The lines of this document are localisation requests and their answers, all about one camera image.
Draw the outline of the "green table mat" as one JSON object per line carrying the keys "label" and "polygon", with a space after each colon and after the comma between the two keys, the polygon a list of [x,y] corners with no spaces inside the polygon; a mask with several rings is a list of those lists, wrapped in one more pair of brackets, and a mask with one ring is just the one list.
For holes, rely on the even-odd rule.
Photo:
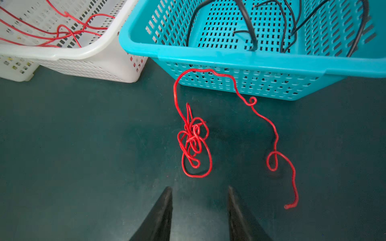
{"label": "green table mat", "polygon": [[348,78],[296,101],[259,97],[296,168],[265,164],[273,132],[234,93],[180,86],[210,129],[213,171],[181,168],[174,80],[148,60],[132,84],[40,68],[1,81],[1,240],[126,241],[173,189],[173,241],[229,239],[233,186],[275,241],[386,238],[386,81]]}

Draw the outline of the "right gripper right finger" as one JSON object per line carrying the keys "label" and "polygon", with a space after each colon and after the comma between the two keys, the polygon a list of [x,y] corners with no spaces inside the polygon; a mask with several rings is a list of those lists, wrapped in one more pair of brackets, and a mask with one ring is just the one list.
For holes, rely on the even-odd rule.
{"label": "right gripper right finger", "polygon": [[231,241],[272,241],[237,190],[228,187],[228,224]]}

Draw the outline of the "left white plastic basket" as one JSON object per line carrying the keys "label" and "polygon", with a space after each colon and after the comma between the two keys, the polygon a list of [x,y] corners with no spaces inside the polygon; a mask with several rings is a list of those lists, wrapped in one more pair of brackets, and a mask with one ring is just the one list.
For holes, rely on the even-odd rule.
{"label": "left white plastic basket", "polygon": [[1,55],[1,78],[15,82],[29,81],[39,67],[33,61]]}

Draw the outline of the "white plastic basket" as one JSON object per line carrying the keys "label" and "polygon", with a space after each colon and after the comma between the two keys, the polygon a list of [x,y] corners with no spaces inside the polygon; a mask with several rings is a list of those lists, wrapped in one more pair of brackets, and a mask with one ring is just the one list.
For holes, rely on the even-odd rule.
{"label": "white plastic basket", "polygon": [[65,75],[136,82],[147,58],[119,33],[136,1],[1,1],[1,55]]}
{"label": "white plastic basket", "polygon": [[1,55],[1,78],[15,82],[29,81],[39,67],[33,61]]}

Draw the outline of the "teal plastic basket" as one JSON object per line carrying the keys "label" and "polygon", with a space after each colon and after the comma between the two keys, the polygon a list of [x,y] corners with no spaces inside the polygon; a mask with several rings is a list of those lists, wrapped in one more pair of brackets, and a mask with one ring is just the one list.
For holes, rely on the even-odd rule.
{"label": "teal plastic basket", "polygon": [[386,76],[385,1],[139,1],[119,35],[180,84],[297,100],[347,77]]}

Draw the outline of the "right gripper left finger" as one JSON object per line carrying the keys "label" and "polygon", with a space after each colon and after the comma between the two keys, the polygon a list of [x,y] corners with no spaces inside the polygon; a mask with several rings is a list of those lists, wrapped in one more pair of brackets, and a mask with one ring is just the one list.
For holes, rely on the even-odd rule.
{"label": "right gripper left finger", "polygon": [[169,241],[172,211],[172,188],[166,187],[130,241]]}

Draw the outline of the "middle white plastic basket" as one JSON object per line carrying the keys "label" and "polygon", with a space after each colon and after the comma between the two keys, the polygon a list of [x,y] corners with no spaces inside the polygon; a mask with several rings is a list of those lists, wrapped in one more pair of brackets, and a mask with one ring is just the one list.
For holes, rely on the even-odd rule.
{"label": "middle white plastic basket", "polygon": [[1,55],[65,75],[136,82],[147,58],[119,33],[136,1],[1,1]]}

